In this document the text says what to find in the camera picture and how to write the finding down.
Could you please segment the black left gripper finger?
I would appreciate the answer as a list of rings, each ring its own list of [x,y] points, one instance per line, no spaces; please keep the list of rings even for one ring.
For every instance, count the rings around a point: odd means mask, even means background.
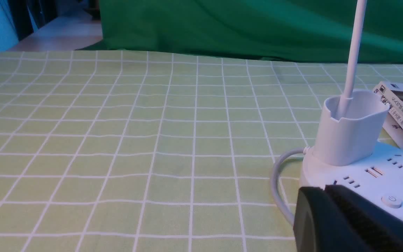
[[[403,252],[403,221],[343,185],[298,190],[298,252]]]

